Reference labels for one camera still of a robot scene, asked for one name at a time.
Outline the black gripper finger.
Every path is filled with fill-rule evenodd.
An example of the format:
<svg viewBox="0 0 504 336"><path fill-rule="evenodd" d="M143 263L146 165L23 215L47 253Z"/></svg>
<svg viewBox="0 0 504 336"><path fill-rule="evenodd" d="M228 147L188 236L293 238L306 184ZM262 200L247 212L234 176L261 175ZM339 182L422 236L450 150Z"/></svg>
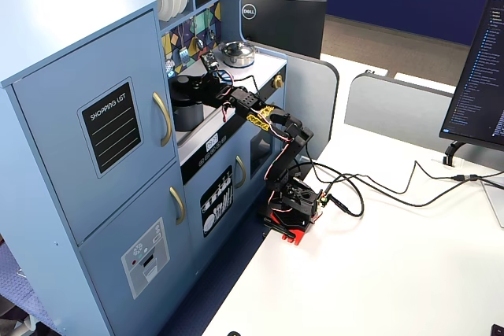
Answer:
<svg viewBox="0 0 504 336"><path fill-rule="evenodd" d="M193 87L217 87L221 84L218 72L207 72L201 77L194 77Z"/></svg>
<svg viewBox="0 0 504 336"><path fill-rule="evenodd" d="M203 83L199 89L202 98L223 98L231 89L229 83L208 82Z"/></svg>

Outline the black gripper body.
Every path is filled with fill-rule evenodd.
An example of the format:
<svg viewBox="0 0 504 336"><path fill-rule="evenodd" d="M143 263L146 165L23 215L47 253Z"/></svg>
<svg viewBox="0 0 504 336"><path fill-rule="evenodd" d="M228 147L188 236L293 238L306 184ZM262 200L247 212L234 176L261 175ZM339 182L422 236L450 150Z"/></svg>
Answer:
<svg viewBox="0 0 504 336"><path fill-rule="evenodd" d="M226 86L216 95L216 100L225 109L235 109L239 116L248 116L263 106L262 99L245 87Z"/></svg>

